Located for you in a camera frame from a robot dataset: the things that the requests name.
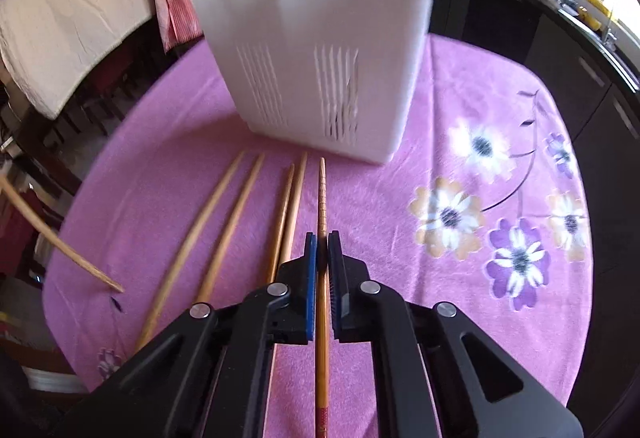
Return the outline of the brown wooden chopstick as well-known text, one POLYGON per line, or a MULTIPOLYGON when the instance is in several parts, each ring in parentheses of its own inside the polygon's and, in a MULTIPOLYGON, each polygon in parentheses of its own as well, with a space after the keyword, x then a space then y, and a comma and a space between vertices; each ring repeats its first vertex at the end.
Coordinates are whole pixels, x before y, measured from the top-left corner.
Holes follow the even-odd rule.
POLYGON ((218 245, 206 270, 201 287, 198 289, 198 294, 196 294, 194 298, 194 302, 209 302, 210 298, 212 297, 217 276, 220 273, 220 269, 222 267, 222 264, 224 263, 224 258, 226 257, 227 250, 229 249, 232 238, 235 234, 235 230, 236 228, 238 228, 244 207, 246 205, 248 197, 250 196, 250 192, 252 192, 254 188, 254 184, 258 178, 258 175, 262 170, 262 164, 264 164, 264 161, 265 154, 259 154, 254 161, 254 164, 250 169, 250 173, 246 177, 244 184, 242 185, 242 189, 232 208, 227 223, 224 226, 224 230, 222 230, 221 232, 218 245))
POLYGON ((306 165, 308 160, 308 153, 304 152, 298 165, 294 169, 293 183, 288 200, 288 210, 286 211, 285 225, 283 238, 280 247, 279 264, 282 265, 291 259, 295 229, 297 224, 297 216, 300 205, 300 199, 302 198, 304 178, 306 172, 306 165))
POLYGON ((106 284, 109 288, 117 293, 122 293, 124 288, 115 280, 110 278, 100 269, 96 268, 81 254, 76 252, 70 245, 62 241, 58 235, 37 215, 37 213, 22 198, 18 191, 10 184, 6 175, 1 175, 1 191, 6 195, 9 202, 17 209, 17 211, 27 220, 27 222, 39 234, 41 234, 54 248, 59 250, 63 255, 70 259, 75 265, 82 270, 91 274, 94 278, 106 284))
POLYGON ((288 216, 288 201, 290 200, 291 190, 293 185, 293 179, 295 174, 295 165, 292 164, 288 168, 288 173, 285 177, 285 183, 282 189, 280 197, 280 203, 277 209, 276 224, 274 225, 271 247, 269 252, 266 282, 272 283, 276 277, 277 268, 279 265, 280 248, 283 239, 283 233, 286 223, 286 216, 288 216))
POLYGON ((160 286, 156 290, 152 299, 150 309, 146 314, 142 329, 138 336, 136 348, 134 348, 135 351, 139 351, 143 348, 153 337, 155 327, 158 320, 160 320, 160 315, 162 314, 172 287, 178 279, 182 267, 186 264, 195 244, 198 242, 198 238, 203 232, 210 215, 213 213, 215 207, 224 194, 224 191, 227 190, 231 179, 238 170, 244 154, 244 151, 240 151, 236 154, 236 157, 222 174, 218 184, 213 188, 213 192, 209 195, 207 201, 198 212, 198 216, 195 217, 188 232, 186 232, 186 236, 183 238, 174 258, 172 258, 170 266, 164 273, 162 280, 160 280, 160 286))
POLYGON ((329 436, 329 273, 326 268, 326 159, 320 158, 318 175, 318 256, 316 282, 316 340, 314 341, 314 406, 316 407, 316 437, 329 436))

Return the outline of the purple floral tablecloth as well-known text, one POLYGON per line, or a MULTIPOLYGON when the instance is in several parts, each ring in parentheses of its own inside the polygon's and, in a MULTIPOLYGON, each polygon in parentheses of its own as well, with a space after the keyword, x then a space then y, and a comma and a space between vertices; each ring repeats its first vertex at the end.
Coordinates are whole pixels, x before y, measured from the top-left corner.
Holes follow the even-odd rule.
MULTIPOLYGON (((131 359, 160 280, 198 212, 245 154, 176 280, 149 342, 194 302, 221 232, 265 154, 208 304, 239 304, 266 282, 288 168, 303 150, 253 134, 209 46, 198 44, 138 102, 82 183, 62 238, 123 288, 54 256, 44 282, 48 327, 88 397, 131 359)), ((588 214, 553 100, 526 68, 428 36, 401 145, 370 165, 308 154, 290 260, 317 238, 326 159, 328 237, 408 302, 451 302, 566 407, 590 305, 588 214)), ((312 437, 314 326, 305 345, 274 348, 261 437, 312 437)), ((382 437, 371 346, 334 337, 329 273, 329 433, 382 437)))

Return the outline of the white plastic utensil holder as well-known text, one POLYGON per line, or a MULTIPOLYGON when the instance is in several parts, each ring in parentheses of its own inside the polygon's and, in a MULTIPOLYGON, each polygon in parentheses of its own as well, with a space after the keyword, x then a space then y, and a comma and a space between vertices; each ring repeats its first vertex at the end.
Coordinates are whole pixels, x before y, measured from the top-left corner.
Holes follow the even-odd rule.
POLYGON ((252 132, 376 164, 397 152, 433 0, 191 0, 252 132))

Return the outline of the small chrome faucet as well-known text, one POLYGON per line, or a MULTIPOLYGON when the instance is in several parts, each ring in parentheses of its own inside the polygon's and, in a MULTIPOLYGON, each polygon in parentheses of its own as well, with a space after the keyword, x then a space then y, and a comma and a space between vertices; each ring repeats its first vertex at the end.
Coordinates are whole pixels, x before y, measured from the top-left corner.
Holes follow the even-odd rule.
POLYGON ((615 43, 617 42, 617 36, 615 31, 615 21, 613 19, 613 11, 608 9, 605 11, 606 21, 602 24, 601 28, 601 40, 603 45, 610 51, 615 50, 615 43))

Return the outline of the white hanging cloth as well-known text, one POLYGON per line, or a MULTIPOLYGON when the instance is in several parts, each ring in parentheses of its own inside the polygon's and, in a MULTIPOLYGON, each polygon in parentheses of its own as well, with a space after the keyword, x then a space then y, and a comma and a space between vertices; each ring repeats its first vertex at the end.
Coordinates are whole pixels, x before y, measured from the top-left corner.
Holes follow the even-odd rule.
POLYGON ((153 14, 151 0, 1 0, 1 57, 54 120, 86 75, 153 14))

